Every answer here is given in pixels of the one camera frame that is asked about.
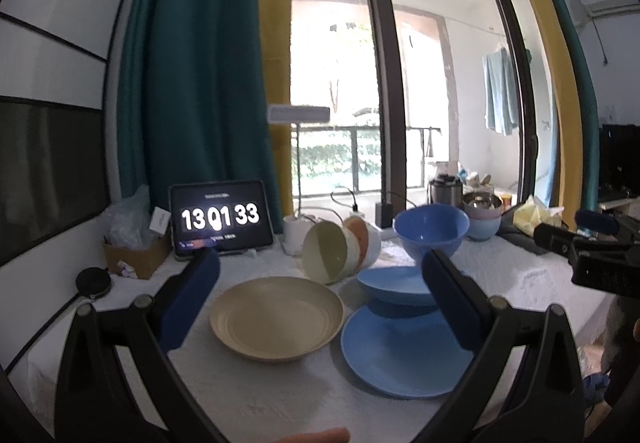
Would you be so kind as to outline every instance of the yellow curtain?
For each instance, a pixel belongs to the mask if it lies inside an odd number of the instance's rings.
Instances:
[[[560,193],[562,219],[575,230],[574,215],[582,192],[582,125],[574,68],[552,0],[530,0],[548,58],[560,122]]]
[[[262,70],[267,103],[290,103],[291,0],[260,0]],[[271,126],[282,213],[293,213],[291,194],[291,131]]]

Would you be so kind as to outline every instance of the towel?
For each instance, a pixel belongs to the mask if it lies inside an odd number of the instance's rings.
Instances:
[[[604,400],[605,391],[609,385],[609,376],[594,373],[582,379],[582,393],[584,394],[584,408],[590,409]]]
[[[486,127],[499,134],[511,136],[520,124],[518,89],[511,55],[505,48],[482,60],[484,64],[484,89],[486,93]]]

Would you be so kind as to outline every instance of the light blue bowl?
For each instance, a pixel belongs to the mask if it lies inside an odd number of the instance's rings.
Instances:
[[[495,219],[469,219],[467,236],[473,241],[487,241],[500,229],[501,217]]]
[[[363,269],[356,277],[371,298],[401,306],[436,306],[418,266],[392,266]]]
[[[394,231],[404,251],[418,264],[430,249],[441,249],[451,257],[469,229],[466,214],[450,204],[425,204],[400,212]]]

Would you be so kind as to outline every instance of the cardboard box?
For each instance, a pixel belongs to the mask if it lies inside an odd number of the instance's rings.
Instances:
[[[102,243],[102,247],[110,272],[120,275],[122,263],[126,263],[132,267],[139,279],[150,279],[158,266],[164,263],[172,249],[171,240],[167,235],[160,237],[151,248],[143,251],[115,248],[107,243]]]

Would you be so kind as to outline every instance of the teal curtain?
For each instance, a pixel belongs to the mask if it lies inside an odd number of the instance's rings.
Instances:
[[[258,0],[135,0],[118,92],[123,196],[146,182],[261,179],[282,230],[266,119]]]
[[[582,120],[582,203],[580,207],[595,210],[598,205],[598,179],[600,172],[600,137],[598,106],[591,82],[591,74],[575,30],[574,22],[564,0],[553,0],[562,33],[574,65]]]

